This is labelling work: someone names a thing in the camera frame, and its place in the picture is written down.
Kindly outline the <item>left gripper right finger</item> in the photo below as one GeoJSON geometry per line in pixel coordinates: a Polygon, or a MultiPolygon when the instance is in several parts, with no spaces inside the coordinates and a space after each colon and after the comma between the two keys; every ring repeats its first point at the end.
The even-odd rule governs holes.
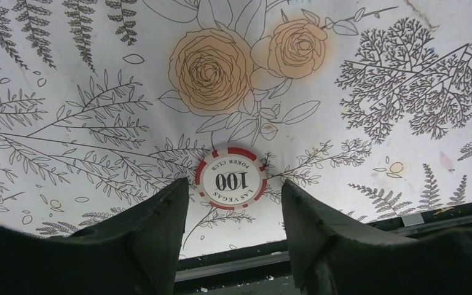
{"type": "Polygon", "coordinates": [[[404,237],[359,222],[290,180],[281,205],[302,294],[472,294],[472,227],[404,237]]]}

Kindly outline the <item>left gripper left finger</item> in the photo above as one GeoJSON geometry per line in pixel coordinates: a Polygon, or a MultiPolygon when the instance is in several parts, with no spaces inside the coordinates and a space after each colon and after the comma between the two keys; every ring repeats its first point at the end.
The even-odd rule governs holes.
{"type": "Polygon", "coordinates": [[[0,294],[172,294],[188,206],[180,178],[67,237],[0,226],[0,294]]]}

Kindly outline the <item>single red poker chip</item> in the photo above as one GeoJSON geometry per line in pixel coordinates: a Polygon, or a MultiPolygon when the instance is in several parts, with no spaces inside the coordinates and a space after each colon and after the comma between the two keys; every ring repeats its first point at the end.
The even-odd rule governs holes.
{"type": "Polygon", "coordinates": [[[224,147],[200,161],[194,184],[211,206],[227,211],[245,209],[267,188],[265,166],[257,155],[240,147],[224,147]]]}

